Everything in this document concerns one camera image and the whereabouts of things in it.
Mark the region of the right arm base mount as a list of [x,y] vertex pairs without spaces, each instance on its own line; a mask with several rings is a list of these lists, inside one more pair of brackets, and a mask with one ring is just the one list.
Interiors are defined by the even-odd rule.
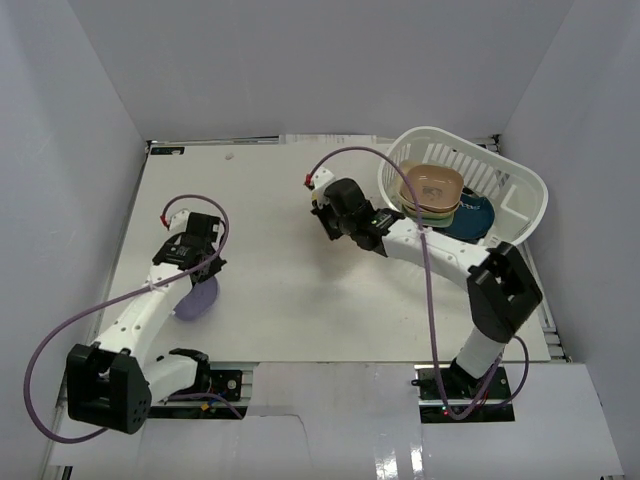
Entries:
[[[471,404],[475,390],[461,388],[447,368],[441,370],[444,390],[454,413],[460,415]],[[418,389],[420,420],[423,425],[453,424],[453,419],[441,399],[432,367],[417,368],[411,384]],[[460,423],[511,423],[515,421],[511,403],[503,404],[512,394],[504,367],[499,367],[474,410]]]

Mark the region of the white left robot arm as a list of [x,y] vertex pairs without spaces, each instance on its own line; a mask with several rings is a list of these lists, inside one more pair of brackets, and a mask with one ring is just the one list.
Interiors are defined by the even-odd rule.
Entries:
[[91,345],[76,345],[66,359],[71,419],[127,434],[144,424],[152,405],[175,394],[191,399],[211,387],[209,357],[175,348],[149,358],[164,324],[203,317],[219,295],[225,265],[216,243],[224,221],[201,213],[176,214],[172,236],[151,261],[148,288],[135,296]]

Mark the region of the cream square panda dish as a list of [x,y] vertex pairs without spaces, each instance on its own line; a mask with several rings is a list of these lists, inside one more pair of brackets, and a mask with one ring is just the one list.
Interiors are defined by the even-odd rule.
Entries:
[[407,174],[410,172],[410,170],[415,168],[416,166],[418,166],[418,163],[410,160],[404,160],[398,164],[398,167],[401,170],[401,173],[398,175],[398,178],[396,180],[395,186],[396,197],[398,199],[403,197],[405,199],[411,200],[411,194],[409,193],[405,180],[407,179]]

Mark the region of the purple square panda dish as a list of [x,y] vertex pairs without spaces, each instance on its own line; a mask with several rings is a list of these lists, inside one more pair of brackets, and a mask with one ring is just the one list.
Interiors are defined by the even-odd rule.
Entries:
[[219,282],[215,277],[196,284],[176,305],[173,315],[181,321],[195,321],[205,315],[219,295]]

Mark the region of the green square panda dish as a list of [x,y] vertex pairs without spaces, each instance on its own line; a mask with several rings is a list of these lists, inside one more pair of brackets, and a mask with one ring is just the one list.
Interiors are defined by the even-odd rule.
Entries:
[[435,215],[435,214],[428,214],[427,212],[423,212],[422,215],[419,216],[417,212],[405,210],[404,214],[408,218],[411,218],[415,221],[418,221],[418,219],[421,219],[423,224],[430,225],[433,227],[438,227],[438,228],[448,227],[453,223],[453,220],[455,217],[454,212],[449,212],[445,215]]

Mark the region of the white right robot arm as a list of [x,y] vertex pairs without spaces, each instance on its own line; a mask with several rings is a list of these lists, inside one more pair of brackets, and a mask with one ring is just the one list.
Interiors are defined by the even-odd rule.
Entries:
[[351,178],[332,173],[306,180],[312,214],[332,240],[349,237],[361,249],[448,279],[468,295],[474,324],[448,368],[453,390],[472,399],[488,385],[487,372],[543,300],[518,249],[502,242],[484,247],[455,241],[388,208],[376,209]]

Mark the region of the brown square panda dish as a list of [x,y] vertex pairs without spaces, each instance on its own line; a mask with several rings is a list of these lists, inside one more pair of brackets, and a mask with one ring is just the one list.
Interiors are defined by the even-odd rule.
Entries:
[[464,188],[464,179],[456,170],[433,164],[421,164],[406,174],[422,207],[434,212],[457,207]]

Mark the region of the yellow square dish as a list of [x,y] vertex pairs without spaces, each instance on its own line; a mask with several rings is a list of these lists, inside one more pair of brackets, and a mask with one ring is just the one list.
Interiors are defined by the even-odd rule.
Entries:
[[444,218],[444,217],[454,215],[457,209],[458,209],[458,206],[454,206],[452,209],[449,209],[449,210],[434,211],[434,210],[426,209],[423,206],[421,206],[419,209],[416,209],[414,205],[406,205],[406,204],[402,205],[402,211],[408,215],[411,215],[413,217],[417,217],[418,215],[421,215],[423,218],[433,218],[433,219],[439,219],[439,218]]

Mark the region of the dark blue leaf plate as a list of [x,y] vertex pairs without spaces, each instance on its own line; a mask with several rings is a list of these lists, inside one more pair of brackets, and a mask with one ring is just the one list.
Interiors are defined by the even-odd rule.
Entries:
[[440,232],[460,241],[477,243],[489,232],[494,220],[495,211],[490,200],[464,187],[452,223]]

